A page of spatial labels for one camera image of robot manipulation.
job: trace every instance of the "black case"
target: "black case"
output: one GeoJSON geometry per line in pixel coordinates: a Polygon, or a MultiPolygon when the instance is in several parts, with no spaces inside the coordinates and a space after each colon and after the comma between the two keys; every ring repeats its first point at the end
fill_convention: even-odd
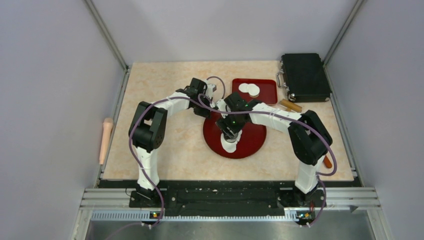
{"type": "Polygon", "coordinates": [[[330,86],[317,53],[290,53],[281,56],[287,99],[291,102],[330,100],[330,86]]]}

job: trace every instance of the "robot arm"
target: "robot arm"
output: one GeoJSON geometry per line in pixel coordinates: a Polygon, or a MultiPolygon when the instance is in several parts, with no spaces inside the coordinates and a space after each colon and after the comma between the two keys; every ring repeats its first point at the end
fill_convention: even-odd
{"type": "MultiPolygon", "coordinates": [[[[162,144],[165,136],[165,129],[167,119],[174,114],[193,108],[196,115],[202,117],[209,117],[210,111],[196,104],[190,102],[188,99],[172,99],[173,97],[186,97],[198,101],[199,94],[205,94],[209,98],[212,98],[213,92],[216,90],[216,85],[206,83],[199,79],[193,78],[190,86],[186,86],[184,89],[178,89],[172,95],[168,96],[168,101],[158,103],[151,108],[149,112],[144,116],[140,124],[136,127],[132,136],[132,144],[135,147],[135,151],[139,160],[141,161],[144,171],[152,182],[157,185],[159,183],[158,176],[158,148],[162,144]],[[147,124],[145,121],[151,120],[151,124],[147,124]]],[[[205,104],[209,105],[209,101],[205,99],[205,104]]],[[[128,135],[131,133],[134,125],[146,110],[151,105],[148,102],[140,102],[135,111],[134,118],[129,128],[128,135]]],[[[145,190],[153,190],[154,186],[146,179],[143,174],[143,169],[138,167],[138,185],[145,190]]]]}
{"type": "Polygon", "coordinates": [[[216,124],[224,134],[224,139],[236,145],[237,141],[234,141],[234,139],[238,137],[238,133],[247,122],[264,125],[289,134],[294,153],[300,160],[295,186],[304,194],[308,194],[315,189],[318,184],[316,172],[325,158],[325,154],[327,153],[326,147],[317,136],[311,134],[303,126],[275,116],[280,115],[309,125],[317,130],[327,143],[331,145],[333,140],[314,111],[308,110],[302,114],[287,112],[268,106],[255,99],[246,102],[236,92],[229,95],[224,101],[232,112],[256,111],[270,113],[230,114],[223,116],[216,124]]]}

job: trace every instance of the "gray wall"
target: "gray wall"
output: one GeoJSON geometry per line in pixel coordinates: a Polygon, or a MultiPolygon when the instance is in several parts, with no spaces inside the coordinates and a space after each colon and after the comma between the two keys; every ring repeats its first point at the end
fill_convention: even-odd
{"type": "Polygon", "coordinates": [[[424,1],[368,1],[329,63],[362,179],[397,239],[422,239],[424,1]]]}
{"type": "Polygon", "coordinates": [[[1,1],[1,239],[71,236],[122,77],[83,1],[1,1]]]}
{"type": "Polygon", "coordinates": [[[355,0],[94,0],[126,61],[276,60],[329,50],[355,0]]]}

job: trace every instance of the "red tray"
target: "red tray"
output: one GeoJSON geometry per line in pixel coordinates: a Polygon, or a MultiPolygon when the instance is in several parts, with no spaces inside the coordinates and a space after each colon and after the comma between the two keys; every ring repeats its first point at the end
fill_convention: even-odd
{"type": "Polygon", "coordinates": [[[237,92],[240,96],[249,102],[254,99],[249,95],[249,93],[244,93],[239,90],[240,84],[256,84],[259,89],[259,96],[255,99],[260,100],[268,105],[275,105],[278,102],[277,97],[277,83],[274,80],[269,79],[248,79],[248,78],[236,78],[232,80],[231,90],[232,92],[237,92]]]}
{"type": "Polygon", "coordinates": [[[222,132],[216,124],[220,117],[220,113],[211,112],[210,118],[205,118],[203,123],[204,140],[215,153],[229,159],[243,159],[256,153],[264,144],[267,137],[267,127],[247,122],[243,127],[235,152],[225,151],[221,144],[222,132]]]}

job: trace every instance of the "beige table surface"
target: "beige table surface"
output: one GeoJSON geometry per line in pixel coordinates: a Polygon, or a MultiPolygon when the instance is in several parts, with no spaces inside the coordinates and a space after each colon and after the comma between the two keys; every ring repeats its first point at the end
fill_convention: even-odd
{"type": "MultiPolygon", "coordinates": [[[[131,68],[122,107],[116,124],[113,141],[106,162],[103,179],[137,179],[138,164],[128,146],[128,130],[137,105],[141,101],[155,102],[183,89],[192,78],[201,80],[209,76],[221,77],[226,86],[226,96],[231,93],[231,82],[236,78],[275,80],[278,61],[212,61],[212,62],[156,62],[134,63],[131,68]]],[[[216,79],[214,100],[223,93],[216,79]]],[[[284,95],[278,88],[278,100],[284,95]]],[[[323,177],[331,181],[352,181],[353,175],[342,142],[339,127],[330,101],[300,103],[303,112],[315,111],[321,118],[333,144],[332,150],[338,163],[337,173],[323,177]]],[[[290,181],[295,180],[299,167],[290,137],[282,132],[267,129],[265,143],[252,156],[228,159],[213,152],[203,134],[204,118],[193,110],[179,112],[168,119],[165,139],[158,152],[158,174],[162,180],[246,180],[290,181]]],[[[330,172],[324,166],[322,172],[330,172]]]]}

